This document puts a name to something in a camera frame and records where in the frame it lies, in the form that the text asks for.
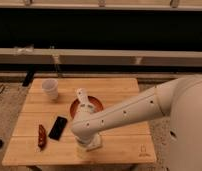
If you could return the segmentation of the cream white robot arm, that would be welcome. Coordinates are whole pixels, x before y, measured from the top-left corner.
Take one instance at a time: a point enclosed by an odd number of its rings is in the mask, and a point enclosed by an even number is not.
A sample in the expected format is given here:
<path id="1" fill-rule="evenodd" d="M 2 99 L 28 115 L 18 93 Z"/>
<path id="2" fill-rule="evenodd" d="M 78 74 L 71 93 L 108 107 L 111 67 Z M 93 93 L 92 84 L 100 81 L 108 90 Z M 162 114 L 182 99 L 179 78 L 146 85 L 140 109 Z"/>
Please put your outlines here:
<path id="1" fill-rule="evenodd" d="M 168 171 L 202 171 L 202 75 L 156 85 L 100 112 L 83 102 L 71 130 L 77 142 L 87 146 L 101 131 L 166 116 Z"/>

